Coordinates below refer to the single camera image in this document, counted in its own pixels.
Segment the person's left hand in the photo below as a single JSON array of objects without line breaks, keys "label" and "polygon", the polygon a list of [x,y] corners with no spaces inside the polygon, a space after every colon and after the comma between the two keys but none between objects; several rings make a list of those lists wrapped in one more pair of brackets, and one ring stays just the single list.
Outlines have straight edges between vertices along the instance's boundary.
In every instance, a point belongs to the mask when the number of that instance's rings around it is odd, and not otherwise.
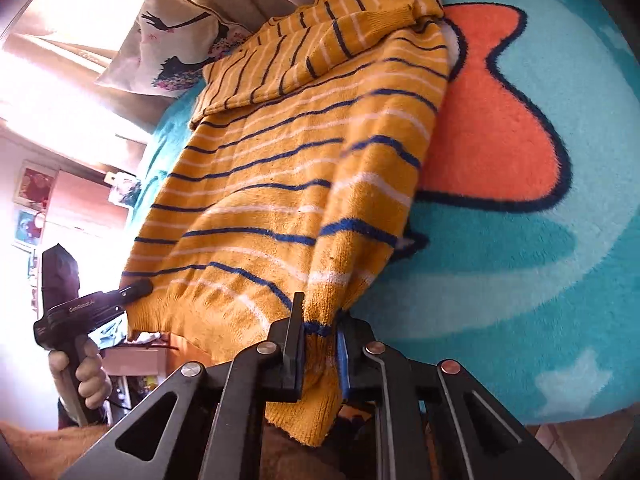
[{"label": "person's left hand", "polygon": [[84,344],[84,351],[85,359],[81,361],[75,372],[79,382],[75,390],[66,385],[62,376],[64,370],[70,364],[68,356],[63,351],[58,350],[52,350],[48,355],[50,372],[55,388],[58,390],[58,397],[65,411],[70,415],[75,411],[73,403],[77,400],[77,396],[80,396],[89,410],[97,410],[102,408],[112,392],[111,379],[107,377],[103,368],[98,346],[90,338],[87,338]]}]

